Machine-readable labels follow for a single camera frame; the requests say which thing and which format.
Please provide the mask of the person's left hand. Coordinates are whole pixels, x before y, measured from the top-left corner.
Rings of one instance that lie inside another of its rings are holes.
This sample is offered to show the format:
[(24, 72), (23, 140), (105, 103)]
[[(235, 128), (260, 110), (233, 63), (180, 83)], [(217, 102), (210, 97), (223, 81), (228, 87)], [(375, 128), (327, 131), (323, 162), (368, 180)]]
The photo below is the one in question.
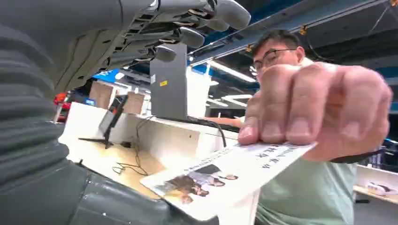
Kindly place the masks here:
[(373, 152), (388, 134), (393, 93), (376, 71), (323, 62), (283, 64), (263, 68), (258, 81), (240, 144), (316, 143), (304, 158), (321, 162)]

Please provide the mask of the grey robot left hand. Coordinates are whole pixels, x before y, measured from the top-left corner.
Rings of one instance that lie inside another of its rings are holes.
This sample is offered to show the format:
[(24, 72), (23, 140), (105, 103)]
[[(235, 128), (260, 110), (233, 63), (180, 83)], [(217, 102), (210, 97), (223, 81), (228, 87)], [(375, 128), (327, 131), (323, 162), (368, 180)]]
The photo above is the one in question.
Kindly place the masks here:
[(244, 29), (233, 0), (3, 0), (0, 3), (0, 222), (3, 225), (198, 225), (67, 158), (54, 96), (100, 69), (133, 62), (134, 22), (177, 27), (186, 15)]

